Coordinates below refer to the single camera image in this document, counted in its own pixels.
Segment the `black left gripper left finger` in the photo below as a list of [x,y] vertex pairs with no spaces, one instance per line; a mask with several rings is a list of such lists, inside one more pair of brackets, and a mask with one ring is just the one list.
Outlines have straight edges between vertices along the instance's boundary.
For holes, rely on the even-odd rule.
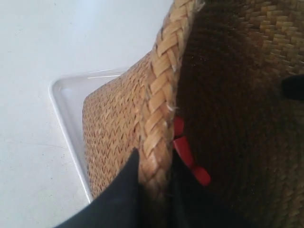
[[88,206],[58,228],[139,228],[141,186],[138,182],[139,153],[131,156],[110,185]]

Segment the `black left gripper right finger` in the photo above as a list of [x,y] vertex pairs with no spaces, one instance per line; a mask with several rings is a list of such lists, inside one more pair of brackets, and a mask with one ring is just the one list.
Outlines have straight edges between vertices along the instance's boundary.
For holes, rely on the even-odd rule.
[[219,203],[174,152],[171,177],[171,228],[236,228],[238,217]]

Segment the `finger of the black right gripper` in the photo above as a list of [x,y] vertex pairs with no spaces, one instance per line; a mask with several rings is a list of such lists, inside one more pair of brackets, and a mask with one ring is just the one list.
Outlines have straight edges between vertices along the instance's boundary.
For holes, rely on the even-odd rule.
[[304,75],[293,75],[282,80],[282,94],[285,98],[297,101],[304,100]]

